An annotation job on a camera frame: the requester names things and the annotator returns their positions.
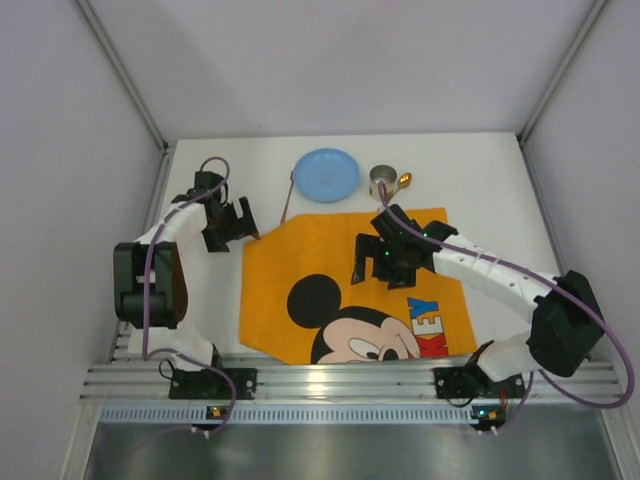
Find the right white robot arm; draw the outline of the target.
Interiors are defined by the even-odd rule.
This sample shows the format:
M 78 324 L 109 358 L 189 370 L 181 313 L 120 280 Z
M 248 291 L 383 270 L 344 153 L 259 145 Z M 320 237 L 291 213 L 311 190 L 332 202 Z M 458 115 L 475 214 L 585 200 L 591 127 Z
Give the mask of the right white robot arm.
M 365 280 L 368 260 L 372 276 L 388 289 L 415 286 L 418 270 L 425 269 L 484 293 L 528 324 L 524 333 L 478 348 L 466 366 L 477 382 L 537 370 L 568 378 L 604 334 L 591 318 L 600 312 L 594 292 L 578 272 L 553 276 L 529 271 L 480 248 L 444 222 L 420 226 L 397 204 L 371 224 L 373 234 L 356 236 L 352 284 Z

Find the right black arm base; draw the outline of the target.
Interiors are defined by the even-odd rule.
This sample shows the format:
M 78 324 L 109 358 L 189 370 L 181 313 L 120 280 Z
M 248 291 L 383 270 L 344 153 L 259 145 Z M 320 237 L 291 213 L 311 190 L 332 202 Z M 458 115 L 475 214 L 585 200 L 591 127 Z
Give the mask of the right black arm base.
M 463 366 L 439 367 L 433 370 L 436 397 L 462 408 L 476 399 L 521 398 L 525 386 L 521 375 L 505 380 L 491 380 L 478 366 L 480 355 L 492 341 L 483 344 Z

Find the orange Mickey Mouse cloth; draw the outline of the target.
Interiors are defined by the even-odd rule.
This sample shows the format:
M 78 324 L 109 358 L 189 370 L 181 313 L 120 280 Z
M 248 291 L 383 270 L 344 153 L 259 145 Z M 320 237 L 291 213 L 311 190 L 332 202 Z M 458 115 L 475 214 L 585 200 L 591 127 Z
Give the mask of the orange Mickey Mouse cloth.
M 412 288 L 351 282 L 370 213 L 298 215 L 245 244 L 239 341 L 286 364 L 470 354 L 477 344 L 460 282 L 419 270 Z

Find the blue plastic plate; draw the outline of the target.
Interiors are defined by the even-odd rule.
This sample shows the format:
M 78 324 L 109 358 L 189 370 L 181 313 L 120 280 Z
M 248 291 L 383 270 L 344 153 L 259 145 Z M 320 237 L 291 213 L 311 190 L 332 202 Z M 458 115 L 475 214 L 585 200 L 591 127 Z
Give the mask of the blue plastic plate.
M 308 200 L 334 203 L 352 195 L 360 184 L 360 168 L 349 153 L 320 148 L 304 154 L 293 169 L 294 186 Z

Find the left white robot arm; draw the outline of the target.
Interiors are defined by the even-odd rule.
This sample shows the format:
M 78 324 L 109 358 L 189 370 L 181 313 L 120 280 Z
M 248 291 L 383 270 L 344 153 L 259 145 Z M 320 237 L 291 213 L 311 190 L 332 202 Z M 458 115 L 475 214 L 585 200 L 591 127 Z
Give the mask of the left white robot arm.
M 186 324 L 189 293 L 181 254 L 193 244 L 209 253 L 228 253 L 230 242 L 259 237 L 248 199 L 239 199 L 237 212 L 227 180 L 196 171 L 193 186 L 174 197 L 150 230 L 114 248 L 115 314 L 140 334 L 145 360 L 168 354 L 194 369 L 221 367 L 215 345 Z

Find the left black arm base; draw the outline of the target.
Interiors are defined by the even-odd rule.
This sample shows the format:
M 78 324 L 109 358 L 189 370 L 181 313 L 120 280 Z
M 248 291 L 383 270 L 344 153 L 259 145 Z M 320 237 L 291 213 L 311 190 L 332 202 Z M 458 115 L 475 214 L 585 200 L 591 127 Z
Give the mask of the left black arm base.
M 158 365 L 160 376 L 169 381 L 169 398 L 172 400 L 230 400 L 229 382 L 210 370 L 184 371 L 177 369 L 170 360 Z M 236 388 L 237 400 L 251 400 L 257 387 L 257 370 L 254 368 L 228 368 L 224 373 Z

